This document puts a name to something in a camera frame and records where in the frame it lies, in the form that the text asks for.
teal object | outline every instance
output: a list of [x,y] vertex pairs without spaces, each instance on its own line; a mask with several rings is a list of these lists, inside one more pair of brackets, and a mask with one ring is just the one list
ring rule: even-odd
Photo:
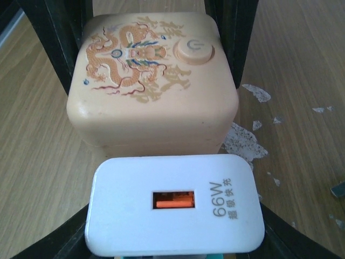
[[[121,257],[121,259],[133,259],[136,257]],[[217,255],[208,255],[206,259],[224,259],[223,254],[217,254]]]

dragon illustration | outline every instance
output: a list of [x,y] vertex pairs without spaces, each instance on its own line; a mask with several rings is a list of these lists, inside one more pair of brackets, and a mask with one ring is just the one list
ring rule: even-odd
[[[148,24],[135,22],[125,25],[119,30],[118,37],[114,36],[114,32],[119,25],[111,26],[103,28],[101,35],[91,37],[92,42],[86,49],[86,74],[95,82],[108,84],[94,87],[94,90],[105,90],[107,94],[131,95],[138,101],[147,103],[159,99],[161,93],[174,84],[180,84],[183,88],[189,86],[189,81],[180,80],[178,75],[185,76],[190,71],[163,64],[167,60],[167,49],[158,40],[164,40],[165,37],[162,33],[153,31]],[[176,34],[183,36],[180,30]],[[161,93],[157,95],[160,86],[156,81],[162,77],[167,83],[162,85]]]

white plastic surface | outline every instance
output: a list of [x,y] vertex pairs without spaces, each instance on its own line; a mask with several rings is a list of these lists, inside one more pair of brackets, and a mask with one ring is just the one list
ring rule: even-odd
[[[195,208],[153,209],[153,192],[190,190]],[[253,173],[239,156],[113,158],[95,173],[85,228],[95,255],[245,253],[264,233]]]

small black object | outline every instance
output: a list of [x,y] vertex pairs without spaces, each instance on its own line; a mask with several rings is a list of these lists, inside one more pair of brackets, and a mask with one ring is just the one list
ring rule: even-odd
[[[261,204],[265,238],[261,246],[237,259],[341,259],[326,248],[298,232],[274,212]],[[28,247],[13,259],[101,259],[87,248],[84,238],[88,205],[61,227]]]
[[[92,0],[16,0],[30,20],[65,92],[71,87],[83,28]],[[240,86],[259,0],[205,0],[217,23],[236,88]]]
[[345,182],[342,182],[330,189],[336,198],[345,197]]

wooden table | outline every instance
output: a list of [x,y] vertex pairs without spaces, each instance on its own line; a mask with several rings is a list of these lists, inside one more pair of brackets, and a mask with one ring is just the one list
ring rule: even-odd
[[[201,0],[94,5],[96,15],[204,12]],[[241,87],[236,123],[252,132],[262,123],[254,135],[268,156],[253,161],[262,202],[345,257],[345,200],[329,191],[345,180],[343,28],[344,1],[261,0],[243,84],[271,99]],[[9,258],[88,202],[98,162],[68,121],[67,96],[26,17],[0,49],[0,87],[0,258]]]

